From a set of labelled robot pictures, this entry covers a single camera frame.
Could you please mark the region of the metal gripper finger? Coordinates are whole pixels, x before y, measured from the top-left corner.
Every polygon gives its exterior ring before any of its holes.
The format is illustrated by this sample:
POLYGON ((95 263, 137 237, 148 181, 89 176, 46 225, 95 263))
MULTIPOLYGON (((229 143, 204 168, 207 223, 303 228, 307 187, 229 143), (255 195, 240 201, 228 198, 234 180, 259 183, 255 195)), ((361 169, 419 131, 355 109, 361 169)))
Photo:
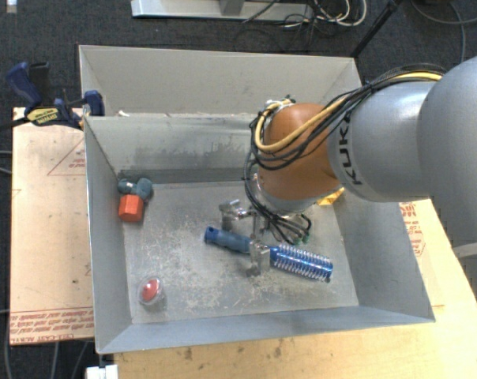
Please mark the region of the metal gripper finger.
POLYGON ((239 199, 227 201, 218 207, 221 214, 220 226, 225 231, 231 231, 235 221, 243 220, 249 216, 249 210, 240 205, 239 199))
POLYGON ((270 249, 267 245, 253 240, 249 244, 250 267, 247 269, 248 276, 259 276, 270 269, 270 249))

